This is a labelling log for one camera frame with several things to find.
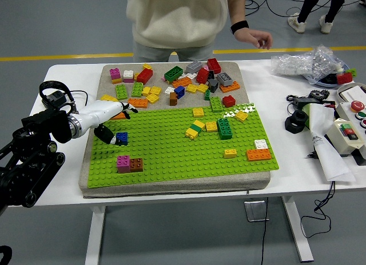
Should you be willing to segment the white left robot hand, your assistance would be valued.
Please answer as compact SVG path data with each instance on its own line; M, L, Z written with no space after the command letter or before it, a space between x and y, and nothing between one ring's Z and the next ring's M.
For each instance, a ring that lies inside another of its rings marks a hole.
M130 119L127 110L138 113L138 110L130 103L96 100L80 110L78 114L70 114L69 126L72 138L79 138L86 134L88 129L93 128L94 135L104 143L124 145L123 141L118 139L104 123L120 113Z

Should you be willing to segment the person's left hand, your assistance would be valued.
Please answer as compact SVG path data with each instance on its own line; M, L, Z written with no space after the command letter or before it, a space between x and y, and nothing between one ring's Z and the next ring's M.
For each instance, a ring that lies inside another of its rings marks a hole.
M249 28L239 29L234 33L234 37L245 43L250 43L258 49L269 50L273 46L273 37L271 33Z

